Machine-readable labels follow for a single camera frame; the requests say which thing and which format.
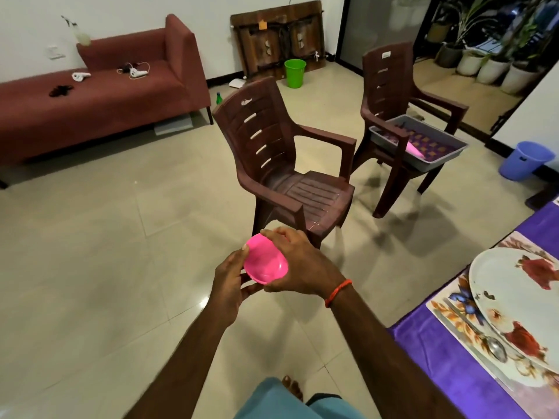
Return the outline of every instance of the wooden panel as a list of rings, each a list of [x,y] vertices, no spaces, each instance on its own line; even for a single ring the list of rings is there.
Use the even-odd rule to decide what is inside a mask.
[[[267,22],[267,29],[259,28],[261,20]],[[260,77],[282,79],[285,75],[283,63],[290,58],[306,60],[306,71],[325,65],[320,1],[234,14],[231,25],[234,26],[243,70],[249,80]],[[313,58],[316,52],[321,57],[319,61]]]

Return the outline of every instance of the hand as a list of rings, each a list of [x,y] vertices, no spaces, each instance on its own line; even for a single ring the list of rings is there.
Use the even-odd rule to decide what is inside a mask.
[[[248,285],[241,288],[241,285],[250,278],[247,274],[242,274],[243,263],[248,256],[249,248],[245,244],[241,250],[229,254],[215,269],[215,277],[211,287],[210,299],[206,309],[212,310],[223,320],[227,327],[235,322],[239,307],[248,296],[251,296],[262,289],[262,284]]]
[[[344,276],[324,254],[313,247],[303,231],[280,227],[260,233],[271,240],[287,259],[289,271],[264,287],[264,291],[295,291],[328,298]]]

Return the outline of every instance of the spoon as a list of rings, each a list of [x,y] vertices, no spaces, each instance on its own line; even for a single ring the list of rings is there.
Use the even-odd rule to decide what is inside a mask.
[[[488,337],[483,332],[479,331],[479,329],[472,323],[470,320],[460,311],[458,310],[454,304],[452,304],[448,298],[444,299],[444,302],[447,303],[447,306],[451,308],[451,310],[460,317],[470,328],[472,331],[476,333],[476,335],[481,338],[485,344],[487,344],[487,348],[489,348],[489,352],[493,355],[493,357],[499,360],[501,363],[506,363],[508,360],[507,351],[505,346],[499,341],[497,338]]]

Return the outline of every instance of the plastic chair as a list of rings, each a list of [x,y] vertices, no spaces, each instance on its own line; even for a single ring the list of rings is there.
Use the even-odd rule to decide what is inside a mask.
[[[445,132],[454,134],[464,118],[468,106],[421,91],[414,83],[413,44],[404,42],[375,48],[363,56],[364,92],[361,103],[361,117],[365,120],[365,134],[353,158],[352,173],[369,159],[386,163],[392,167],[388,182],[374,209],[373,216],[382,218],[390,210],[410,179],[423,175],[423,172],[408,165],[404,160],[409,136],[395,126],[385,122],[405,114],[408,103],[421,99],[441,106],[451,112]],[[371,140],[369,127],[377,126],[398,138],[396,153],[392,154]],[[418,192],[430,186],[443,165],[427,172]]]
[[[334,226],[342,226],[351,206],[354,187],[348,182],[357,141],[297,125],[273,77],[244,85],[213,117],[231,147],[241,187],[256,197],[252,235],[277,219],[304,231],[320,248]],[[339,177],[296,172],[295,135],[340,147]]]

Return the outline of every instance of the potted plant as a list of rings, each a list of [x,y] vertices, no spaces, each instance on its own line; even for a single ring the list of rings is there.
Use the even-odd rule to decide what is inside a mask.
[[[510,65],[507,76],[501,84],[503,92],[516,94],[542,73],[543,68],[539,65],[539,57],[551,39],[545,38],[536,44],[532,53],[523,50],[537,30],[538,27],[534,24],[534,17],[532,17],[520,31],[517,50],[514,56],[515,61]]]
[[[476,75],[481,67],[485,54],[476,49],[467,49],[456,68],[456,71],[465,77]]]
[[[474,0],[469,8],[465,7],[460,0],[444,4],[444,6],[458,13],[458,33],[456,34],[456,41],[443,43],[435,57],[435,63],[442,68],[455,68],[458,65],[462,57],[462,50],[465,47],[464,38],[468,31],[475,25],[496,20],[491,17],[480,16],[481,9],[491,1],[493,0]]]
[[[488,55],[484,59],[485,64],[481,66],[476,79],[479,83],[492,84],[503,73],[505,73],[508,68],[510,68],[510,59],[512,58],[514,52],[518,49],[518,45],[521,42],[520,35],[523,33],[524,36],[529,34],[530,26],[533,21],[533,15],[541,2],[542,0],[530,0],[524,10],[524,15],[520,24],[518,24],[515,28],[508,41],[503,44],[503,48],[501,48],[499,54],[496,56]]]
[[[408,25],[413,12],[413,2],[414,0],[392,0],[388,18],[388,28],[391,31],[400,32]]]

